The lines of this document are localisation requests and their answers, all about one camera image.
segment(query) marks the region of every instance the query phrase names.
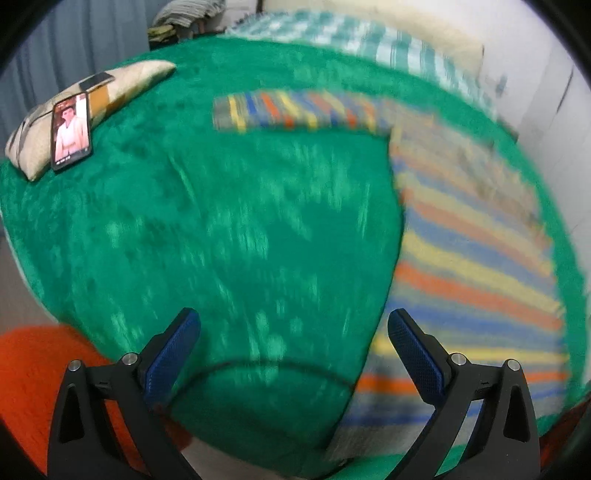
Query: green and white checkered pillow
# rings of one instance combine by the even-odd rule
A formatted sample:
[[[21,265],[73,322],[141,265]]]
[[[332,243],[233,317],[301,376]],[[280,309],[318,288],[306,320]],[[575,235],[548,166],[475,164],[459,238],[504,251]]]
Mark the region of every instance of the green and white checkered pillow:
[[[246,19],[226,35],[315,45],[373,60],[435,83],[496,119],[491,98],[468,72],[428,43],[378,22],[326,11],[269,12]]]

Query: blue gripper pad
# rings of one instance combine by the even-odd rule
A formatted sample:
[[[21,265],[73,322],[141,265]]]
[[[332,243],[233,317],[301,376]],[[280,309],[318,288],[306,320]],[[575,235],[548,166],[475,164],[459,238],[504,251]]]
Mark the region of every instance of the blue gripper pad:
[[[405,310],[390,313],[388,336],[423,401],[429,405],[440,405],[444,399],[444,377],[423,344],[428,336]]]
[[[191,354],[201,332],[199,314],[183,309],[168,329],[150,340],[142,351],[140,382],[144,401],[149,408],[165,404],[184,363]]]

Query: floor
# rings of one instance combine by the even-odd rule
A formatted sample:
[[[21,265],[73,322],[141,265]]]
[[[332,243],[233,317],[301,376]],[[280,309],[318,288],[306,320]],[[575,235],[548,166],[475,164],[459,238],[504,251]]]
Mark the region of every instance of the floor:
[[[51,322],[23,283],[0,225],[0,335],[18,326]],[[230,457],[198,439],[183,454],[203,480],[281,480],[272,472]]]

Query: green blanket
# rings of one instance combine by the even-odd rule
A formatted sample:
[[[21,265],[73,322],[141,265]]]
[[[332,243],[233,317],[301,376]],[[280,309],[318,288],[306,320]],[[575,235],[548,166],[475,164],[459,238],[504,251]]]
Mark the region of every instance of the green blanket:
[[[495,141],[538,187],[578,395],[582,276],[545,187],[484,114],[408,74],[312,47],[203,38],[141,59],[177,72],[95,130],[95,154],[75,168],[29,184],[1,165],[0,207],[33,292],[106,356],[140,350],[184,306],[200,312],[202,338],[171,404],[196,436],[285,475],[334,468],[323,449],[398,255],[386,139],[213,129],[214,97],[259,88],[391,95]]]

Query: plaid blanket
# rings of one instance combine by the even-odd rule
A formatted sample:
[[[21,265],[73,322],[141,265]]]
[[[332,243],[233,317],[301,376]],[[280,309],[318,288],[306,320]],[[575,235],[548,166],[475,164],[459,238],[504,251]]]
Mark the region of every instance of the plaid blanket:
[[[226,36],[332,48],[420,77],[496,120],[491,98],[469,73],[428,43],[373,21],[332,12],[300,10],[254,15]]]
[[[346,127],[391,134],[404,206],[392,286],[369,354],[329,446],[332,459],[405,453],[433,408],[422,402],[387,332],[405,308],[448,352],[523,366],[538,417],[558,413],[569,378],[563,306],[538,201],[492,148],[390,99],[271,90],[216,99],[218,128]],[[456,439],[465,444],[479,405]]]

